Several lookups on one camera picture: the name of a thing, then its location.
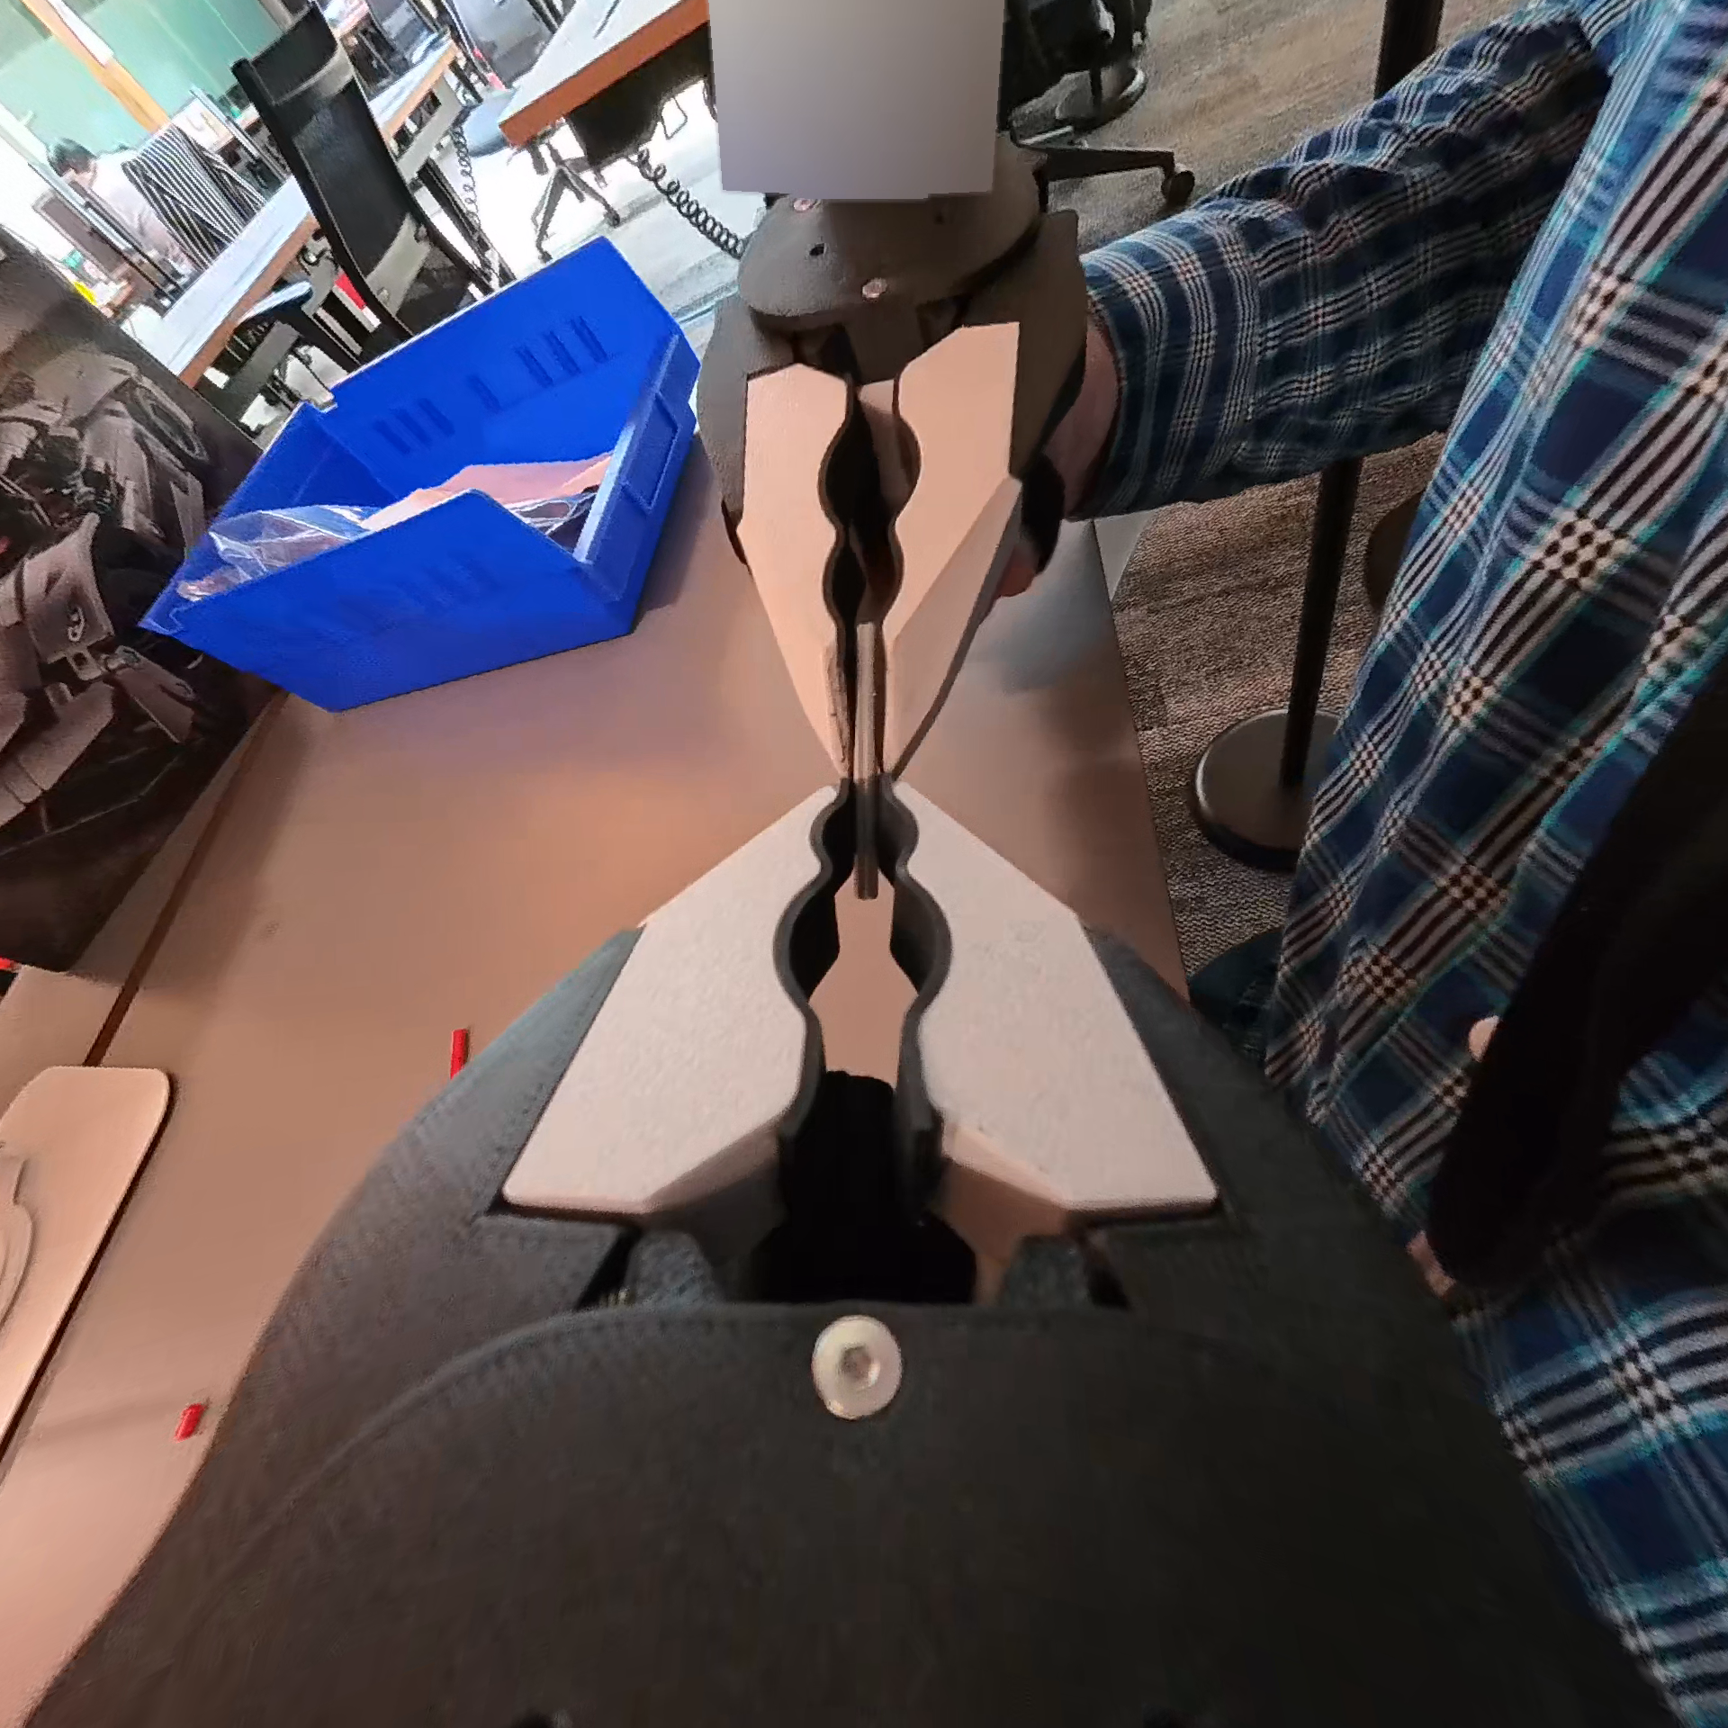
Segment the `person's right forearm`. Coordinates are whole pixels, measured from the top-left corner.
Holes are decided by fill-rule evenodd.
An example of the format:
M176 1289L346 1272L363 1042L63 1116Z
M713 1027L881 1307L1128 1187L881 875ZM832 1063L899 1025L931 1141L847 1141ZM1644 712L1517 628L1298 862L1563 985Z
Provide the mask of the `person's right forearm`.
M1585 153L1633 3L1527 3L1084 258L1121 410L1084 520L1446 426Z

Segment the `black mesh office chair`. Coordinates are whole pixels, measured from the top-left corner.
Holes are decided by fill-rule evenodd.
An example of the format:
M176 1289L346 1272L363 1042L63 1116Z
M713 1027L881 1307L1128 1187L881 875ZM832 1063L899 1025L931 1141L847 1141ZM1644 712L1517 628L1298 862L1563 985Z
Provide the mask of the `black mesh office chair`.
M436 143L418 148L418 166L398 162L313 3L268 50L238 60L234 84L306 199L335 279L371 317L355 331L355 359L377 359L516 281L454 191L433 191L454 234L418 205L415 182L436 176Z

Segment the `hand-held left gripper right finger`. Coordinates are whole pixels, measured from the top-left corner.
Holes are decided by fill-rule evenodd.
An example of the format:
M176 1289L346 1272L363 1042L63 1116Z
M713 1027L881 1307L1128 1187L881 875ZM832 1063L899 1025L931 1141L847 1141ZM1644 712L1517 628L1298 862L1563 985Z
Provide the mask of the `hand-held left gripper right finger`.
M1026 1242L1216 1213L1209 1172L1084 921L919 789L879 789L887 951L911 985L896 1133L911 1207L997 1299Z

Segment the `person's right hand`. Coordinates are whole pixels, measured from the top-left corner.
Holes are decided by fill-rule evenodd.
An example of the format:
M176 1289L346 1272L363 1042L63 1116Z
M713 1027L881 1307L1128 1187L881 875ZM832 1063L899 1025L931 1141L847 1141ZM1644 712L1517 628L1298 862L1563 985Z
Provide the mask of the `person's right hand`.
M1114 438L1121 378L1111 338L1097 317L1086 320L1084 369L1062 420L1049 430L1020 489L1020 533L1004 555L994 600L1024 596L1047 568L1058 536L1084 520L1097 494L1097 474Z

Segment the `background office table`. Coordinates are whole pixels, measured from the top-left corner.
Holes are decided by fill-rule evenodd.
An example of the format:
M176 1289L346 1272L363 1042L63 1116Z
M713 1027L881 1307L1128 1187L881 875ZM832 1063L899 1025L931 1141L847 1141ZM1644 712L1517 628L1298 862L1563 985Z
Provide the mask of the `background office table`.
M681 53L708 29L708 13L710 3L569 3L498 115L506 143L526 148L640 71Z

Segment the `person's plaid shirt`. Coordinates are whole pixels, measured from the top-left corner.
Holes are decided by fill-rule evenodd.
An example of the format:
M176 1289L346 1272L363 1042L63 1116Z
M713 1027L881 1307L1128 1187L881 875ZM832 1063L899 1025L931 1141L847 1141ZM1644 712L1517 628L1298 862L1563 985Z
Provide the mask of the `person's plaid shirt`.
M1452 1289L1578 1575L1725 1725L1725 3L1633 3L1417 509L1267 1074Z

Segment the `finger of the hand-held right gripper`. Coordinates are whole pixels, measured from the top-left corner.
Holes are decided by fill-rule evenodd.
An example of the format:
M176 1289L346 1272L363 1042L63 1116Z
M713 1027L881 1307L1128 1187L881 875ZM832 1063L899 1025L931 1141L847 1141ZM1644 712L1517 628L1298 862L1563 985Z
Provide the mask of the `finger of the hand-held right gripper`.
M1020 530L1009 475L1017 320L958 326L899 379L866 382L887 524L892 598L875 607L881 771L911 763L997 596Z
M752 378L737 523L790 688L838 784L854 766L854 620L836 592L847 545L828 501L828 458L847 410L847 382L805 362Z

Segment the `blue plastic bin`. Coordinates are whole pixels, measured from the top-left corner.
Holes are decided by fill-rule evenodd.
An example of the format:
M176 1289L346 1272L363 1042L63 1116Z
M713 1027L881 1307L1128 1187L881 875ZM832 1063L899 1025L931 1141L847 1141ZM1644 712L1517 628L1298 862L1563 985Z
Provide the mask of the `blue plastic bin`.
M632 636L693 442L698 356L595 239L299 408L142 616L142 628L323 712ZM390 513L472 467L602 458L571 545L463 489L383 530L219 586L219 536L268 513Z

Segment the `black table leg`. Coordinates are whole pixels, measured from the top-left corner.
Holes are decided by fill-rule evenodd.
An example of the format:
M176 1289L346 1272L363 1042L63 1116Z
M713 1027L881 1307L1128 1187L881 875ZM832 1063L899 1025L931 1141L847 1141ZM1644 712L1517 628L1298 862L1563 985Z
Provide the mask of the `black table leg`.
M1207 843L1267 875L1296 869L1338 727L1320 695L1356 487L1356 458L1320 474L1286 705L1219 729L1190 781L1190 811Z

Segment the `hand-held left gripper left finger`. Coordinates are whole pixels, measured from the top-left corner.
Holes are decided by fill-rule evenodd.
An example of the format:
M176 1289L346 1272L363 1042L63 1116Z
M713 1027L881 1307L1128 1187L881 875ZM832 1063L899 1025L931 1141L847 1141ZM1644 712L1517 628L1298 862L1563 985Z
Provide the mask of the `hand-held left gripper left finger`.
M853 796L820 789L635 932L501 1182L519 1213L686 1234L715 1261L784 1218L784 1150L824 1074Z

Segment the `black lego set box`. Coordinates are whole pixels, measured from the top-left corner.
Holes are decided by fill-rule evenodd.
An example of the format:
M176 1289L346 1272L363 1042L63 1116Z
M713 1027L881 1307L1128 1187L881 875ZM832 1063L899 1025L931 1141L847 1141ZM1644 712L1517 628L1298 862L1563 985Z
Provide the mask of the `black lego set box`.
M146 628L253 462L4 231L4 969L75 969L268 699Z

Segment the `long grey lego axle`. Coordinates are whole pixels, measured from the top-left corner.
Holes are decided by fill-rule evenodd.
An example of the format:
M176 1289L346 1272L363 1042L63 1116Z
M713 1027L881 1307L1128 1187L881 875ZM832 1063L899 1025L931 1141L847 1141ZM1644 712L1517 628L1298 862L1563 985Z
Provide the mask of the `long grey lego axle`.
M879 620L861 618L853 636L853 834L854 897L879 893L879 781L881 781L881 642Z

